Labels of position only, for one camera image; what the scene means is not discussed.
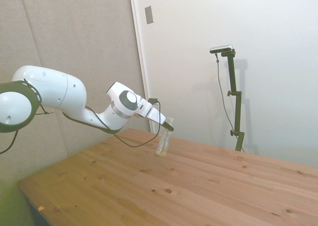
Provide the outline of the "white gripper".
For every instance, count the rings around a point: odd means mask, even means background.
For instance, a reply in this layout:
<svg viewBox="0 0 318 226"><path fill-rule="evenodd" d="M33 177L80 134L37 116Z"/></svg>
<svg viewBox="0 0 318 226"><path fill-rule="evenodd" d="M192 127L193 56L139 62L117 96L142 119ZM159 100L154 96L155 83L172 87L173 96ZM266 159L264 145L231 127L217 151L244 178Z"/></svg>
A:
<svg viewBox="0 0 318 226"><path fill-rule="evenodd" d="M150 110L146 114L145 118L160 124L162 127L167 129L168 131L174 131L173 126L165 121L166 117L163 114L161 114L161 112L154 107L150 108Z"/></svg>

